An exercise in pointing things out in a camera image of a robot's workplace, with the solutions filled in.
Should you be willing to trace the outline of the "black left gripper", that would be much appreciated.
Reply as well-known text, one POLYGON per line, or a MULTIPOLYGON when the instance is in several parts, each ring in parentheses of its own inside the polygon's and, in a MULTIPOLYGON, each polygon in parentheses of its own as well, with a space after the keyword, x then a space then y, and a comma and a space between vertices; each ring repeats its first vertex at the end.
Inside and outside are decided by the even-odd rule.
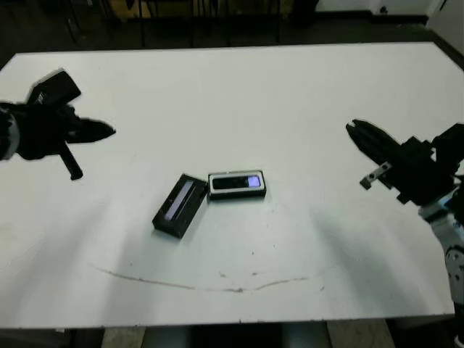
POLYGON ((73 181, 82 178, 83 171, 67 142, 94 143, 116 133, 110 124, 101 120, 80 119, 69 105, 54 108, 12 104, 10 112, 17 124, 19 137, 16 153, 24 160, 41 160, 57 155, 73 181))

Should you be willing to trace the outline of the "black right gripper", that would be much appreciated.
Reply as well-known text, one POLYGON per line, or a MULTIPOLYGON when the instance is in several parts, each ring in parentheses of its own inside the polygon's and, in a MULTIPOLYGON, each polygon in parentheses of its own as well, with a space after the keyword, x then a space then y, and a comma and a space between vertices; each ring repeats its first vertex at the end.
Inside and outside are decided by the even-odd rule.
POLYGON ((387 132, 365 120, 355 119, 345 126, 356 147, 378 167, 367 174, 360 185, 368 190, 374 181, 399 192, 405 204, 430 204, 455 187, 452 174, 432 159, 434 148, 429 141, 409 138, 399 144, 387 132))

